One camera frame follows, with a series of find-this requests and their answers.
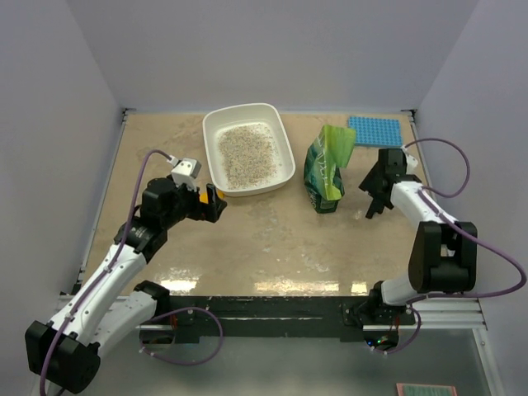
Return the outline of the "orange plastic scoop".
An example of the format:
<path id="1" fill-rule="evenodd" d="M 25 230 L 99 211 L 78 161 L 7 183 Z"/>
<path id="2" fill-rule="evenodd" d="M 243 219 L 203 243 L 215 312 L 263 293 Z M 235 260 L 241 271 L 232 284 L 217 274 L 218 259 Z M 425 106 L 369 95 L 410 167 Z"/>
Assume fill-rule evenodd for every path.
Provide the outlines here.
<path id="1" fill-rule="evenodd" d="M 219 197 L 220 199 L 223 200 L 223 199 L 225 198 L 225 194 L 224 194 L 222 191 L 217 190 L 216 192 L 217 192 L 217 195 L 218 195 L 218 197 Z M 208 199 L 208 196 L 207 196 L 207 193 L 206 193 L 206 192 L 202 192 L 202 193 L 200 194 L 200 202 L 205 203 L 205 204 L 208 204 L 208 203 L 209 203 L 209 199 Z"/>

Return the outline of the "white litter box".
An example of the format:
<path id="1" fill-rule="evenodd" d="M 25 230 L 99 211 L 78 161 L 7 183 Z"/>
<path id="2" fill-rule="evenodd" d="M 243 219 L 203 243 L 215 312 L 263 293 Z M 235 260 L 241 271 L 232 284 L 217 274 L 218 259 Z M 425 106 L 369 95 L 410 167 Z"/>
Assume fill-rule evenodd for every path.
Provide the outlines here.
<path id="1" fill-rule="evenodd" d="M 296 166 L 278 110 L 267 103 L 229 106 L 202 120 L 213 184 L 227 196 L 254 196 L 283 187 Z"/>

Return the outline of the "green litter bag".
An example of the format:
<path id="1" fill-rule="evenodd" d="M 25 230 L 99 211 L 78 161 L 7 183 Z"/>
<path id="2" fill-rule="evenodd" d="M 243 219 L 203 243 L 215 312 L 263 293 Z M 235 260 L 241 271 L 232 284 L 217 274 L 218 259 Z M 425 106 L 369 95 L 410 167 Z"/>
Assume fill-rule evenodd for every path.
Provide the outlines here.
<path id="1" fill-rule="evenodd" d="M 304 187 L 318 214 L 333 213 L 345 195 L 341 169 L 346 168 L 356 145 L 356 131 L 324 125 L 309 146 L 304 160 Z"/>

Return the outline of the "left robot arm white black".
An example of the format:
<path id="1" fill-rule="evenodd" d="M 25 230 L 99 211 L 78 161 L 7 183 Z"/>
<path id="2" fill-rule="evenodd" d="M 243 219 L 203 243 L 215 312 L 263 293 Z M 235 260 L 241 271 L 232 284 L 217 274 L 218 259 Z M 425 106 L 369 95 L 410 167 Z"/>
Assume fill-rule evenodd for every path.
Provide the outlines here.
<path id="1" fill-rule="evenodd" d="M 173 316 L 169 291 L 152 281 L 138 284 L 117 309 L 111 306 L 167 242 L 169 229 L 184 219 L 219 220 L 226 202 L 209 184 L 205 193 L 189 181 L 155 178 L 135 191 L 128 218 L 101 265 L 52 318 L 34 321 L 25 342 L 39 393 L 81 393 L 95 378 L 102 357 L 136 326 Z"/>

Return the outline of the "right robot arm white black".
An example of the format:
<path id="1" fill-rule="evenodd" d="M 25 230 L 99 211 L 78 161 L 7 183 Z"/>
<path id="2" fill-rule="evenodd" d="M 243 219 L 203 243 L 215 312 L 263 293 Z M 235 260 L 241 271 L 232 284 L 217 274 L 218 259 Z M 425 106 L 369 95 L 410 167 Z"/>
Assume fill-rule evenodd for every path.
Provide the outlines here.
<path id="1" fill-rule="evenodd" d="M 396 208 L 416 233 L 407 272 L 377 282 L 366 302 L 354 308 L 357 318 L 385 324 L 397 312 L 402 313 L 411 299 L 433 293 L 461 295 L 471 291 L 476 283 L 476 243 L 454 229 L 458 227 L 475 238 L 476 227 L 445 213 L 414 174 L 416 166 L 417 160 L 405 149 L 382 148 L 359 185 L 371 198 L 367 219 Z"/>

